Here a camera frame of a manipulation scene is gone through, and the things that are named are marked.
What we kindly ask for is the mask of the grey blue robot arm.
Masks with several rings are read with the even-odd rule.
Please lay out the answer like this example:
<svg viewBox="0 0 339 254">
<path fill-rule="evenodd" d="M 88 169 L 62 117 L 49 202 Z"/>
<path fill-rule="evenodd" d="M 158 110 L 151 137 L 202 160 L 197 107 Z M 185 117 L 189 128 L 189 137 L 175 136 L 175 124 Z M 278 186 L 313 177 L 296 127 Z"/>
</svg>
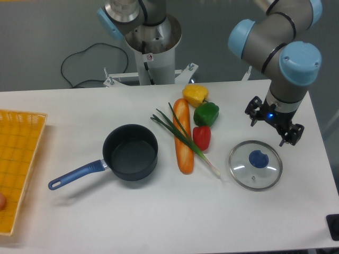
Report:
<svg viewBox="0 0 339 254">
<path fill-rule="evenodd" d="M 240 21 L 228 39 L 229 50 L 270 79 L 265 100 L 255 97 L 245 112 L 252 123 L 274 127 L 282 143 L 296 144 L 304 131 L 292 118 L 322 64 L 319 50 L 297 41 L 322 15 L 321 1 L 274 1 L 261 23 Z M 97 10 L 107 33 L 134 51 L 141 85 L 187 83 L 187 70 L 175 74 L 175 48 L 182 37 L 165 1 L 108 1 Z"/>
</svg>

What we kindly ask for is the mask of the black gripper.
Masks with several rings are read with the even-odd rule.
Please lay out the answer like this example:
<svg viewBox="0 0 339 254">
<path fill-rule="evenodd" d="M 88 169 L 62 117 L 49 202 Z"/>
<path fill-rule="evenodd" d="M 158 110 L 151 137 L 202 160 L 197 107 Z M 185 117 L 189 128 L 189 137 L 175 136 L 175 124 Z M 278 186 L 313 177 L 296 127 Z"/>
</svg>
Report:
<svg viewBox="0 0 339 254">
<path fill-rule="evenodd" d="M 251 126 L 254 126 L 257 121 L 265 121 L 274 127 L 282 139 L 279 144 L 280 147 L 285 143 L 295 146 L 301 139 L 305 129 L 301 124 L 291 123 L 295 111 L 288 113 L 278 112 L 273 104 L 269 105 L 267 102 L 262 104 L 258 96 L 255 96 L 248 103 L 245 114 L 251 119 Z"/>
</svg>

